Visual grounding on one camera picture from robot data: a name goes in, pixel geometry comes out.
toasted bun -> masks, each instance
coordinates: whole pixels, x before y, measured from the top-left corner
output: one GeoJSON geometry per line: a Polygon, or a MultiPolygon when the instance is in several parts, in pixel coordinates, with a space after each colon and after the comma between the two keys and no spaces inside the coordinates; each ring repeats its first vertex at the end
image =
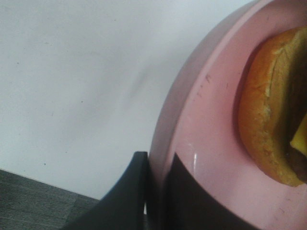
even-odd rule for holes
{"type": "Polygon", "coordinates": [[[307,27],[267,40],[250,67],[238,111],[241,139],[257,166],[272,179],[290,186],[302,182],[286,153],[290,82],[307,54],[307,27]]]}

bread crust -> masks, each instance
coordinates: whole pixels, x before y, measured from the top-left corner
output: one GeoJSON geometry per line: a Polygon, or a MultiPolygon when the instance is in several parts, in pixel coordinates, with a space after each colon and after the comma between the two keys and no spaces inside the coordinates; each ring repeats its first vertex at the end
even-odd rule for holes
{"type": "Polygon", "coordinates": [[[289,90],[307,54],[307,27],[268,39],[256,54],[243,87],[238,127],[257,166],[272,179],[290,186],[302,182],[286,159],[289,90]]]}

yellow cheese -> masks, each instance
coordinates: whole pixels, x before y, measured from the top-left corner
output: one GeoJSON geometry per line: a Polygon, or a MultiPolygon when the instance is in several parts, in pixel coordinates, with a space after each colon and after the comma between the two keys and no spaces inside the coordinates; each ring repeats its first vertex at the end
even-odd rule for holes
{"type": "Polygon", "coordinates": [[[294,134],[290,145],[307,157],[307,114],[294,134]]]}

gray carpet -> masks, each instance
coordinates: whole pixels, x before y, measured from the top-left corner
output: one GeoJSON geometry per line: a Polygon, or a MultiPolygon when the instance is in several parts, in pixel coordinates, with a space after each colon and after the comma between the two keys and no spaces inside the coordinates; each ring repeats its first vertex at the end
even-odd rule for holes
{"type": "Polygon", "coordinates": [[[97,202],[0,170],[0,230],[58,230],[97,202]]]}

pink plate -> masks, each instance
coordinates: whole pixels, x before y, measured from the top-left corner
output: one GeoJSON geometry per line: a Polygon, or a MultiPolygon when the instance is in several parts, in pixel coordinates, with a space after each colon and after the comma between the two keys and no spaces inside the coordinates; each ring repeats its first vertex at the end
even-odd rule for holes
{"type": "Polygon", "coordinates": [[[262,173],[240,142],[236,113],[258,45],[307,24],[307,1],[262,0],[240,8],[198,45],[161,111],[150,166],[162,190],[174,153],[223,206],[266,230],[307,229],[307,186],[292,188],[262,173]]]}

